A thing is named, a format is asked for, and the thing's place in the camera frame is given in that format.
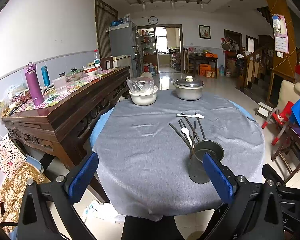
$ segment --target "window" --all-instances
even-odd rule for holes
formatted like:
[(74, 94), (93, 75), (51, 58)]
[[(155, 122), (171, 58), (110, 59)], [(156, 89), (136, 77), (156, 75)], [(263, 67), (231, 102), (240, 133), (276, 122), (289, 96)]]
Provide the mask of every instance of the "window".
[(247, 42), (247, 51), (251, 53), (254, 52), (254, 39), (250, 39), (247, 37)]
[(168, 52), (168, 44), (167, 44), (167, 29), (166, 28), (156, 28), (157, 34), (157, 48), (158, 51)]

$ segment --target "gold patterned cloth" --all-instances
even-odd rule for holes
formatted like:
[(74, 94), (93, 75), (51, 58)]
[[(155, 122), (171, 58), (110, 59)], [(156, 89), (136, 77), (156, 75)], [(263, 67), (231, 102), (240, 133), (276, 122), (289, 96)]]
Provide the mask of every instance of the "gold patterned cloth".
[[(21, 202), (26, 189), (26, 181), (29, 178), (33, 178), (37, 184), (40, 184), (46, 177), (30, 163), (25, 162), (17, 169), (11, 179), (6, 178), (2, 183), (0, 188), (0, 201), (4, 203), (5, 213), (1, 216), (0, 210), (0, 223), (18, 223)], [(6, 234), (12, 232), (13, 229), (14, 226), (3, 228)]]

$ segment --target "orange box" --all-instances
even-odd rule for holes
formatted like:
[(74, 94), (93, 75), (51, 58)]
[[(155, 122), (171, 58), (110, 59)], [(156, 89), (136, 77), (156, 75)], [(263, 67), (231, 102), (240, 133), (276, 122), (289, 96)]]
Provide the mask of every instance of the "orange box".
[(200, 64), (200, 76), (205, 76), (206, 70), (210, 70), (211, 65), (209, 64)]
[(215, 57), (215, 58), (217, 58), (218, 55), (214, 54), (214, 53), (206, 53), (206, 57)]

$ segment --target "wall clock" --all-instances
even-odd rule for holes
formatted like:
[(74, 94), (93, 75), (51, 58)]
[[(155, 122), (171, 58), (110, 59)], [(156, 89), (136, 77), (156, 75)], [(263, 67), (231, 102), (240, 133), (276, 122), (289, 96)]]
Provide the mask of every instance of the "wall clock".
[(151, 25), (155, 25), (158, 23), (158, 18), (156, 16), (151, 16), (148, 19), (148, 23), (150, 23)]

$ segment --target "refrigerator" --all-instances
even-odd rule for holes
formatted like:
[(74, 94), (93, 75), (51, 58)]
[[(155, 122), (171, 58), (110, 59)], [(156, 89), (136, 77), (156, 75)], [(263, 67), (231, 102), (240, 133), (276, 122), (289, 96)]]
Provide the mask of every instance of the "refrigerator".
[(130, 21), (115, 27), (109, 27), (111, 55), (113, 57), (130, 55), (132, 78), (139, 77), (142, 73), (143, 59), (141, 39), (137, 26)]

